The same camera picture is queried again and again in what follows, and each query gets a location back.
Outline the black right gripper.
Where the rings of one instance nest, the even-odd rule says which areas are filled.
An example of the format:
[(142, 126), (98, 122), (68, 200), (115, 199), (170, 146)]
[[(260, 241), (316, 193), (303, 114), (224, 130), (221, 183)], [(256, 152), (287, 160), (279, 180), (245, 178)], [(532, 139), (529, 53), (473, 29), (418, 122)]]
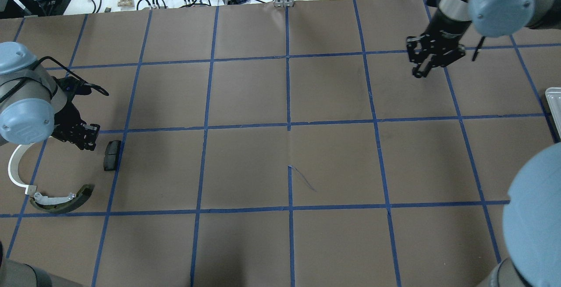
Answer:
[(412, 75), (426, 78), (435, 67), (447, 67), (465, 56), (460, 43), (471, 21), (451, 19), (444, 13), (433, 14), (425, 31), (406, 39), (408, 60), (414, 64)]

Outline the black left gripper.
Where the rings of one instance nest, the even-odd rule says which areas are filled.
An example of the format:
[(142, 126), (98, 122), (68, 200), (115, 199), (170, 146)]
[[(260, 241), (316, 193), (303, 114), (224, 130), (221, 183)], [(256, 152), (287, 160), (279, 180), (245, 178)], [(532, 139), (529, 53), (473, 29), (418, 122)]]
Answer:
[(52, 137), (62, 142), (70, 142), (78, 145), (78, 149), (94, 151), (96, 140), (99, 135), (99, 124), (87, 124), (72, 103), (76, 95), (87, 96), (92, 91), (100, 92), (104, 96), (110, 95), (103, 87), (81, 81), (76, 78), (55, 78), (53, 77), (59, 91), (66, 96), (64, 107), (54, 114), (54, 131)]

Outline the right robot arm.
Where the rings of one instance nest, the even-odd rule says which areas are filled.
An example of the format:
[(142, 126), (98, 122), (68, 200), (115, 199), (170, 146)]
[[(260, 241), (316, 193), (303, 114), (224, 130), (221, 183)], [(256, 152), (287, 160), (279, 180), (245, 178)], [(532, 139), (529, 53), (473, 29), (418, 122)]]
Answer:
[(478, 49), (487, 38), (512, 35), (522, 28), (560, 29), (560, 0), (426, 0), (426, 5), (435, 8), (429, 25), (418, 37), (406, 39), (416, 78), (464, 57), (461, 39), (471, 26), (481, 36)]

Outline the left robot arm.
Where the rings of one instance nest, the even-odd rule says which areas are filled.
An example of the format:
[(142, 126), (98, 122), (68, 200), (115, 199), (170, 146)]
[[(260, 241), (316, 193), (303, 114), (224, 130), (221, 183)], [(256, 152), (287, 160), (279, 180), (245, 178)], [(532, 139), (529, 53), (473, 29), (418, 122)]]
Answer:
[(38, 58), (25, 45), (0, 45), (1, 145), (30, 145), (50, 137), (93, 151), (100, 125), (84, 121), (75, 96), (108, 92), (51, 56)]

